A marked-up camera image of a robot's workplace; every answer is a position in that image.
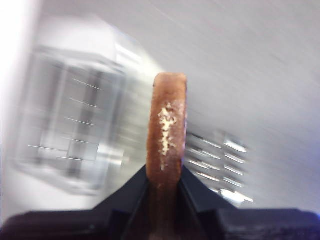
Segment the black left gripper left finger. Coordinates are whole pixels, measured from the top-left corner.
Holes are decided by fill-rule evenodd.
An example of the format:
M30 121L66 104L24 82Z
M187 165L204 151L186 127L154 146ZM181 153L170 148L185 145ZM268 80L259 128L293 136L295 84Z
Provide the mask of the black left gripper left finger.
M87 210L29 211L10 217L2 240L120 240L148 190L142 167L119 190Z

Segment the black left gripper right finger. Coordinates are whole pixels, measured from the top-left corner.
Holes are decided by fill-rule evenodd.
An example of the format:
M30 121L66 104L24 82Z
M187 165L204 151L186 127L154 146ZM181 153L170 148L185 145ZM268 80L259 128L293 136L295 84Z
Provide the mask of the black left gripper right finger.
M298 209L239 209L206 187L186 167L177 200L184 240L318 240L320 218Z

